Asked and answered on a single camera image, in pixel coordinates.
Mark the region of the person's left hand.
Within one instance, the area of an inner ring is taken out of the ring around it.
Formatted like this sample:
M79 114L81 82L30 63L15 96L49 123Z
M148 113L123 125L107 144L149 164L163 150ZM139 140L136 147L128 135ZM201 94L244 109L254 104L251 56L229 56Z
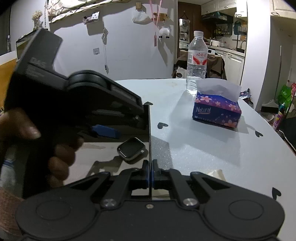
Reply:
M14 159L14 147L21 141L36 140L41 133L20 110L1 115L1 240L17 240L20 230L15 221L17 206L23 201L22 167ZM75 161L75 152L84 140L74 137L69 144L58 144L49 164L50 186L61 187L69 176L69 167Z

